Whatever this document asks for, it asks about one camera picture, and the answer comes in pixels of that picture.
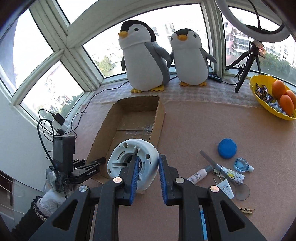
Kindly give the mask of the white gloved left hand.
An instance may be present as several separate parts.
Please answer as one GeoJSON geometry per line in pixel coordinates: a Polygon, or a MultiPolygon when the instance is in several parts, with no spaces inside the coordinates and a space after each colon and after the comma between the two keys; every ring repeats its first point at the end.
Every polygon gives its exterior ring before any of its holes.
{"type": "MultiPolygon", "coordinates": [[[[69,197],[72,193],[70,191],[66,196],[69,197]]],[[[54,189],[50,189],[43,196],[37,196],[32,202],[37,217],[46,221],[66,201],[66,196],[54,189]]]]}

